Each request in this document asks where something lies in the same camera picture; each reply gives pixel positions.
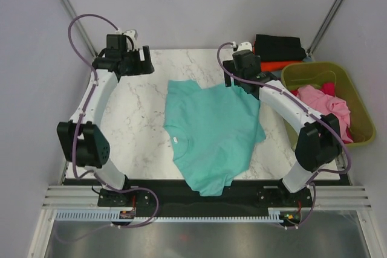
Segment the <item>teal t shirt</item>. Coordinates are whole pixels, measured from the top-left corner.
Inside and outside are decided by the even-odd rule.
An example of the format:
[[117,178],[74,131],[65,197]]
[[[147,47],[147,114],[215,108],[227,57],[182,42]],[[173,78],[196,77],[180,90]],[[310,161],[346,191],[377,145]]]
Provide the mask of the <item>teal t shirt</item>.
[[169,81],[164,129],[173,162],[200,196],[220,196],[250,167],[256,144],[265,140],[260,101],[238,86],[201,88],[193,80]]

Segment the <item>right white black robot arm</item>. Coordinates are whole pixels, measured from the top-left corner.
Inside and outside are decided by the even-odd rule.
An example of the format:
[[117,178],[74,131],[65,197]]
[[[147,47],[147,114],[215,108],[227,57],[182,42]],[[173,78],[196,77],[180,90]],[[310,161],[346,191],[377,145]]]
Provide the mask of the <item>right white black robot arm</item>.
[[270,106],[297,133],[296,163],[283,177],[277,190],[282,205],[292,205],[299,192],[309,185],[324,166],[343,149],[340,126],[334,114],[324,115],[295,97],[270,72],[262,72],[258,56],[250,50],[236,51],[232,59],[221,61],[226,86],[236,85],[247,94]]

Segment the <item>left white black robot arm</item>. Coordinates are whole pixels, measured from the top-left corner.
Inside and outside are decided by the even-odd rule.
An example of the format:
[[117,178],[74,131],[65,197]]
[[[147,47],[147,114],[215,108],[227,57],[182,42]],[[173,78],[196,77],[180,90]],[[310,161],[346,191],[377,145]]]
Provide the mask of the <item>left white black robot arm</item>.
[[122,77],[152,74],[154,67],[148,46],[139,47],[136,30],[109,34],[106,47],[91,64],[91,78],[79,107],[67,122],[57,125],[57,135],[66,160],[76,179],[78,169],[94,175],[104,188],[112,190],[118,205],[132,201],[132,190],[125,186],[126,175],[110,158],[111,146],[100,125],[108,100]]

